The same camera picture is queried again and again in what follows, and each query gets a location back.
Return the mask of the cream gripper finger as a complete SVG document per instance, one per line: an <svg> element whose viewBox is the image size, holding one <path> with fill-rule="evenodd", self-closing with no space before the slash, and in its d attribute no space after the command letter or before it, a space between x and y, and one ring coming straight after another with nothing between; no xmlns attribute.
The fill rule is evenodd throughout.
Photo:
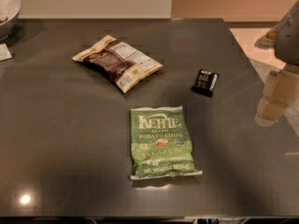
<svg viewBox="0 0 299 224"><path fill-rule="evenodd" d="M275 124L285 113L287 107L272 102L267 97L263 97L257 107L255 121L262 127L269 127Z"/></svg>
<svg viewBox="0 0 299 224"><path fill-rule="evenodd" d="M291 106L299 98L299 66L287 63L279 71L271 70L263 95L270 103Z"/></svg>

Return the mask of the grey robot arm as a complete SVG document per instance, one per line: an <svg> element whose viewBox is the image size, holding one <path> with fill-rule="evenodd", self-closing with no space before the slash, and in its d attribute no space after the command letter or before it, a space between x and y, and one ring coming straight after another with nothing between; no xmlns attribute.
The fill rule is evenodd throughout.
<svg viewBox="0 0 299 224"><path fill-rule="evenodd" d="M263 98L257 107L255 121L262 127L277 122L299 99L299 1L278 23L274 37L274 52L285 66L271 70L263 88Z"/></svg>

